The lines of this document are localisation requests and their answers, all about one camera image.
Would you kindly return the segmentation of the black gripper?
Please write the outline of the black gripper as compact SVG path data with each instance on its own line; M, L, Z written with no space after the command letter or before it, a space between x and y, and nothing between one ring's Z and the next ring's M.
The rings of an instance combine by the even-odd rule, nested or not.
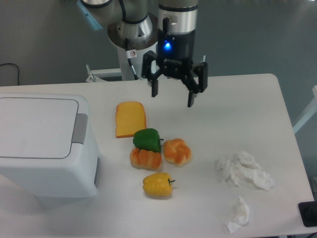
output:
M186 34L171 34L158 31L157 55L148 51L143 55L142 77L151 84L152 97L158 94L158 77L165 76L182 79L187 87L187 107L192 107L198 93L208 86L208 63L193 64L195 31ZM152 62L157 60L159 68L152 73Z

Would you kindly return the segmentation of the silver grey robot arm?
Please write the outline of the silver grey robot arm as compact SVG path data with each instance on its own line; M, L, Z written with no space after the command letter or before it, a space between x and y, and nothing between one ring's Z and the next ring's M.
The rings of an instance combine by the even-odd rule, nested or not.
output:
M94 30L107 30L117 48L122 80L147 80L155 97L160 76L179 79L189 91L188 106L207 88L207 63L193 62L196 0L160 0L157 15L149 12L146 0L77 4Z

